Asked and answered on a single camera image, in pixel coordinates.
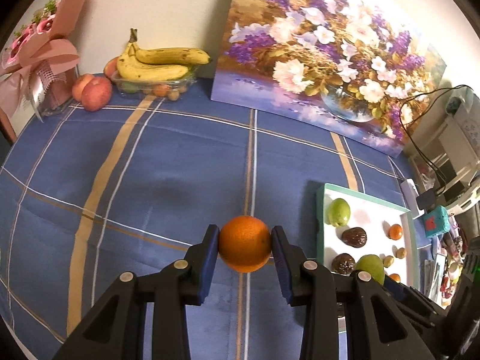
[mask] tablecloth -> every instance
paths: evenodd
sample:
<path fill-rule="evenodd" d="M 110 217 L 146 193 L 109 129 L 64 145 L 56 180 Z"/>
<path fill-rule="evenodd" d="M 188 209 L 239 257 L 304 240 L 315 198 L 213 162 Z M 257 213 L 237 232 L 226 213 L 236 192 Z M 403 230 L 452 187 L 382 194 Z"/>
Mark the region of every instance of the tablecloth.
<path fill-rule="evenodd" d="M 0 314 L 51 359 L 122 272 L 157 272 L 210 223 L 254 215 L 315 257 L 315 192 L 328 182 L 405 206 L 397 159 L 282 116 L 212 102 L 199 80 L 177 102 L 123 98 L 32 119 L 0 170 Z M 419 251 L 430 243 L 417 221 Z M 293 360 L 301 312 L 272 262 L 239 274 L 220 259 L 210 295 L 187 309 L 193 360 Z M 151 324 L 145 358 L 150 356 Z M 345 335 L 340 335 L 345 358 Z"/>

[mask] canvas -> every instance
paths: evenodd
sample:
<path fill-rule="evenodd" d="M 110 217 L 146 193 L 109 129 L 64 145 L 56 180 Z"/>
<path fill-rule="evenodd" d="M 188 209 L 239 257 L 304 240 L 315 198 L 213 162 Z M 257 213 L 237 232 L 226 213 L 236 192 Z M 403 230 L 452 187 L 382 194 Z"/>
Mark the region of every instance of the canvas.
<path fill-rule="evenodd" d="M 397 156 L 445 62 L 391 0 L 232 0 L 212 100 Z"/>

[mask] white wall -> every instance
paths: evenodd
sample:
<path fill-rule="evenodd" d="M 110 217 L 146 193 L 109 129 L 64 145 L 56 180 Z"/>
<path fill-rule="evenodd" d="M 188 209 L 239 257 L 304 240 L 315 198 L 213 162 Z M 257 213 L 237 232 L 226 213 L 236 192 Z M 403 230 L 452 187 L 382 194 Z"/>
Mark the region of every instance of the white wall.
<path fill-rule="evenodd" d="M 26 23 L 47 0 L 36 0 L 19 22 Z M 445 78 L 465 83 L 480 93 L 480 40 L 453 0 L 394 0 L 430 38 L 447 63 Z M 138 29 L 143 48 L 201 47 L 214 58 L 230 0 L 87 0 L 71 40 L 82 57 L 81 73 L 101 72 L 105 63 L 121 53 L 129 28 Z M 215 66 L 202 76 L 212 77 Z M 416 137 L 421 139 L 441 122 L 443 104 L 424 118 Z M 21 130 L 25 117 L 15 116 Z"/>

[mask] white power strip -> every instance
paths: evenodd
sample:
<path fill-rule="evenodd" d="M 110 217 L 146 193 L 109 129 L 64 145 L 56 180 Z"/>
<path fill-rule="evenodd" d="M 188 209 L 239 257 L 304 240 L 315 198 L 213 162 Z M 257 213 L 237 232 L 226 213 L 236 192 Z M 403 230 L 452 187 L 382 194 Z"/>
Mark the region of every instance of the white power strip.
<path fill-rule="evenodd" d="M 403 191 L 403 196 L 405 196 L 406 204 L 412 212 L 413 219 L 417 219 L 419 216 L 422 216 L 425 211 L 419 210 L 417 205 L 417 197 L 419 195 L 417 187 L 411 178 L 402 181 L 400 187 Z"/>

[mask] banana stem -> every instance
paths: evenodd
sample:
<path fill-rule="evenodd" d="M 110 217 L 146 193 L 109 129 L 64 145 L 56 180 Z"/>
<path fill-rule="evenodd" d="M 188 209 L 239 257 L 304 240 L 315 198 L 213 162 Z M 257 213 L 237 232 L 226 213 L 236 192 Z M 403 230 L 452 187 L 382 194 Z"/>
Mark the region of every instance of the banana stem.
<path fill-rule="evenodd" d="M 130 40 L 129 43 L 134 43 L 137 41 L 137 30 L 135 28 L 130 28 Z"/>

